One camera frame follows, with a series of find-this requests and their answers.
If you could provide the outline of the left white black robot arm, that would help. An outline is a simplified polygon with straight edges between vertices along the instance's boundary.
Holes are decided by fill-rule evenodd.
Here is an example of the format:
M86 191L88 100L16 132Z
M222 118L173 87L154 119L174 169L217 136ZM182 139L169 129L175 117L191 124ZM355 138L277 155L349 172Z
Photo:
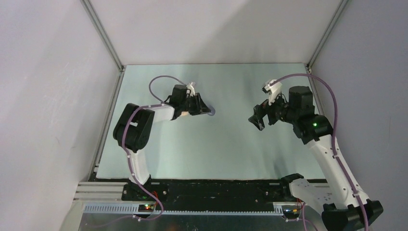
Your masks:
M152 187L146 182L151 177L146 163L144 148L155 123L172 121L185 115L213 116L215 109L207 105L195 91L193 83L173 87L172 93L159 104L139 106L128 103L113 131L113 138L126 152L129 180L136 184L133 193L140 200L151 197Z

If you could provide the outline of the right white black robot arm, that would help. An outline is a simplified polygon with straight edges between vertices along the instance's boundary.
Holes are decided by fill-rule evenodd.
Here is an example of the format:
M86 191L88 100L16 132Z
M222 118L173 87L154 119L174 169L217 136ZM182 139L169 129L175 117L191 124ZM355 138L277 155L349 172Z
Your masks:
M383 212L379 201L363 191L345 162L334 130L327 117L315 113L313 93L307 86L294 86L289 96L281 86L264 86L268 99L254 107L249 122L259 130L265 128L264 117L274 125L278 121L292 125L295 135L317 160L328 188L310 184L304 176L295 173L280 179L280 196L285 201L295 198L305 202L321 215L329 231L356 231L368 229Z

